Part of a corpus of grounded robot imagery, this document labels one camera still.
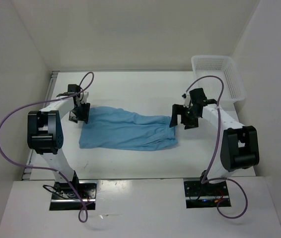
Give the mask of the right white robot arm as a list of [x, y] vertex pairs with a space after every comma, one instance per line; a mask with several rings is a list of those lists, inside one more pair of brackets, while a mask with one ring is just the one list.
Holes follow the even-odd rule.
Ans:
[[181, 123], [185, 129], [193, 129], [199, 126], [199, 119], [204, 119], [217, 129], [213, 163], [202, 172], [199, 183], [199, 192], [210, 195], [224, 178], [259, 163], [257, 130], [236, 121], [216, 99], [208, 99], [202, 88], [191, 90], [183, 98], [184, 104], [172, 106], [170, 127]]

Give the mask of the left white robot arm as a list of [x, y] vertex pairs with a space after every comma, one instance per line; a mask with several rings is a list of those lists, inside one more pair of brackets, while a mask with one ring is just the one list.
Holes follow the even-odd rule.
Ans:
[[27, 117], [27, 144], [43, 157], [50, 169], [55, 169], [55, 190], [63, 197], [77, 198], [81, 186], [62, 149], [64, 134], [61, 120], [69, 115], [69, 121], [87, 124], [90, 110], [88, 96], [89, 93], [82, 92], [79, 85], [69, 84], [66, 92], [57, 95], [57, 102], [39, 111], [30, 111]]

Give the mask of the light blue shorts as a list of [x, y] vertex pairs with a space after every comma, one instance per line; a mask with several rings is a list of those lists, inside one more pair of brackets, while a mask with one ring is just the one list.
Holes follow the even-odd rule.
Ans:
[[94, 107], [83, 124], [81, 149], [107, 148], [132, 151], [158, 151], [178, 144], [171, 117], [143, 116], [113, 107]]

